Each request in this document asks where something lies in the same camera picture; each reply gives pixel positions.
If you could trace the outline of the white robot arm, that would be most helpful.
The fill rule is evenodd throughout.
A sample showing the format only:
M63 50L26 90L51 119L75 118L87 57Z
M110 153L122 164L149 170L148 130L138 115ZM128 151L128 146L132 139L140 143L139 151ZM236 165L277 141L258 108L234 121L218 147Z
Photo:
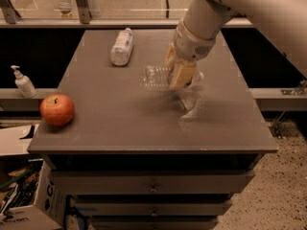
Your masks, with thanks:
M238 13L307 75L307 0L192 0L177 24L166 57L171 89L190 84L197 62L207 57L217 33Z

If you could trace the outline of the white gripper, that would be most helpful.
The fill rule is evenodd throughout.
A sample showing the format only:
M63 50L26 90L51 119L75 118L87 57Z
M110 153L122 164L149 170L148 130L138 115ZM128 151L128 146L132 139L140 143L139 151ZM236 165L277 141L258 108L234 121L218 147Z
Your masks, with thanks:
M169 45L165 66L171 70L170 88L180 89L191 81L197 71L197 63L192 61L206 58L215 44L215 39L196 37L180 20L174 33L173 42L174 44ZM185 60L177 61L177 56Z

